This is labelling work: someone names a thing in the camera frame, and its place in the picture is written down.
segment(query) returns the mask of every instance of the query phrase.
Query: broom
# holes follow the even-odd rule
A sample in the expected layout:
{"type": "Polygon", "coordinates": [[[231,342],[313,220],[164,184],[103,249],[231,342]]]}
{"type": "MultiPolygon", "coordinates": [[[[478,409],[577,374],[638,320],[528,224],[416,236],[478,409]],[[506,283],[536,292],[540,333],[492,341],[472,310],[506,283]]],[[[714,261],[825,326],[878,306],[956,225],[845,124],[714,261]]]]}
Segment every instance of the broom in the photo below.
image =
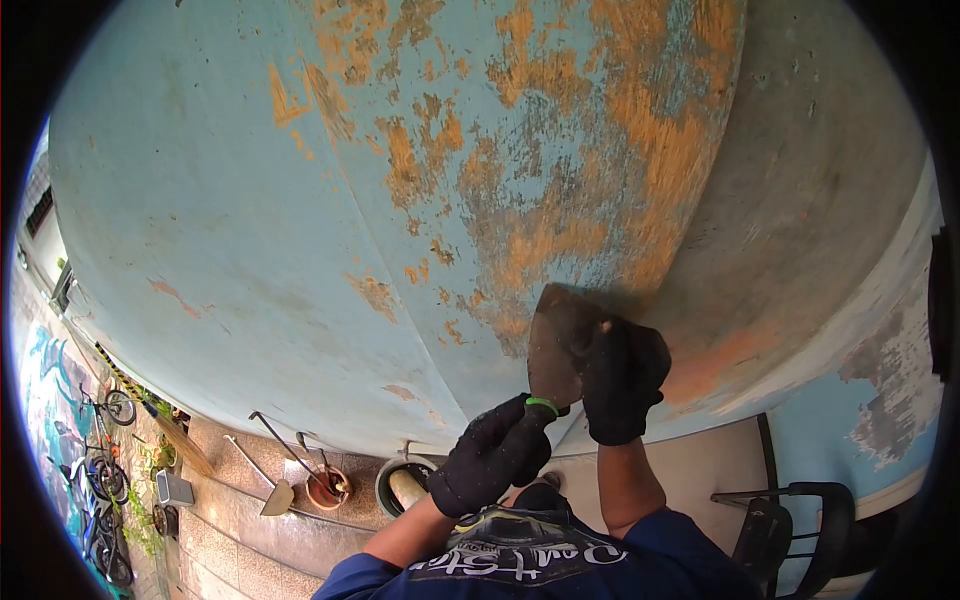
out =
{"type": "Polygon", "coordinates": [[[104,347],[100,346],[100,343],[97,342],[95,345],[100,355],[103,357],[107,364],[113,369],[113,372],[116,374],[117,378],[120,379],[120,382],[127,392],[131,396],[135,397],[140,401],[140,404],[147,410],[147,413],[150,417],[156,421],[156,424],[159,425],[160,430],[163,431],[163,435],[166,436],[167,441],[173,445],[177,450],[177,454],[183,457],[183,461],[189,465],[192,469],[197,471],[200,475],[204,477],[213,477],[213,467],[210,465],[210,462],[206,460],[204,452],[200,450],[200,447],[196,442],[187,437],[186,433],[183,432],[179,426],[174,424],[172,421],[161,415],[156,411],[156,407],[150,402],[146,401],[140,391],[136,389],[136,386],[127,378],[126,374],[120,371],[116,365],[113,364],[113,361],[107,356],[107,351],[104,350],[104,347]]]}

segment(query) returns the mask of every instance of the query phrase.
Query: terracotta pot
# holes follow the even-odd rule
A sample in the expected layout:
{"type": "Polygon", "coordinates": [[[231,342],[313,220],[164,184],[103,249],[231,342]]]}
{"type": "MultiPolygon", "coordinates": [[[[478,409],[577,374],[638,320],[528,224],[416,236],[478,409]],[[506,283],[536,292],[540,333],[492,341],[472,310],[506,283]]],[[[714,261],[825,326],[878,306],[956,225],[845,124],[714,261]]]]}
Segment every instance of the terracotta pot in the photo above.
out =
{"type": "MultiPolygon", "coordinates": [[[[306,494],[310,498],[310,501],[313,502],[314,506],[322,511],[334,511],[340,508],[340,506],[347,501],[347,498],[350,497],[350,492],[353,490],[352,485],[347,479],[347,476],[344,475],[343,471],[336,467],[329,467],[328,469],[329,476],[334,480],[330,487],[332,488],[339,479],[347,484],[347,490],[345,492],[339,492],[336,489],[331,490],[318,483],[313,477],[307,477],[306,494]]],[[[324,473],[319,472],[316,474],[322,481],[326,479],[326,477],[324,477],[324,473]]]]}

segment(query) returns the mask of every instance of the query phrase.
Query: blue painted wall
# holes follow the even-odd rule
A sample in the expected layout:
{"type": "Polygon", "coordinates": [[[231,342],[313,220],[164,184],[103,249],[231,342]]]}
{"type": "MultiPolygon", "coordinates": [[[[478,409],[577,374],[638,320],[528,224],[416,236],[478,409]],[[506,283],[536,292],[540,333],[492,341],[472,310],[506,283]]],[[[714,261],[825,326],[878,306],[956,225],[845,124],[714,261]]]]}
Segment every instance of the blue painted wall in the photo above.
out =
{"type": "Polygon", "coordinates": [[[744,3],[638,6],[122,3],[51,117],[75,323],[231,427],[446,451],[547,281],[643,304],[699,200],[744,3]]]}

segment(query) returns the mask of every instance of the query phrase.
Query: paint scraper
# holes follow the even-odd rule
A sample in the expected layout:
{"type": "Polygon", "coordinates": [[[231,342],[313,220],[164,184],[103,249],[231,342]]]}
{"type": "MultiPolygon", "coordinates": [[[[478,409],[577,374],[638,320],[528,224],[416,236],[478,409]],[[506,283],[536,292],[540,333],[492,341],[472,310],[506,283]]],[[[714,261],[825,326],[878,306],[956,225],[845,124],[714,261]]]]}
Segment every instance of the paint scraper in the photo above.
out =
{"type": "Polygon", "coordinates": [[[578,348],[588,347],[594,328],[610,317],[603,308],[556,283],[543,288],[530,323],[527,375],[532,397],[527,400],[527,414],[539,411],[546,416],[546,411],[554,418],[569,414],[570,405],[581,399],[575,367],[578,348]]]}

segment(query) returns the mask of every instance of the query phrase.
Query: green wristband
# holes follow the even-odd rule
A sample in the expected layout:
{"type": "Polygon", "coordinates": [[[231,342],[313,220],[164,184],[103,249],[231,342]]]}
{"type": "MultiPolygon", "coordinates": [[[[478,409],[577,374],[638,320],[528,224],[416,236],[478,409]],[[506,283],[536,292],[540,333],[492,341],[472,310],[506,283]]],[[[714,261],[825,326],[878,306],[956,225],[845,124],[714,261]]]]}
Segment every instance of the green wristband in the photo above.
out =
{"type": "Polygon", "coordinates": [[[557,409],[557,407],[553,405],[553,402],[551,402],[546,398],[537,398],[537,397],[531,396],[527,398],[527,404],[530,404],[530,405],[539,404],[540,406],[546,406],[547,408],[553,411],[554,417],[560,416],[560,411],[557,409]]]}

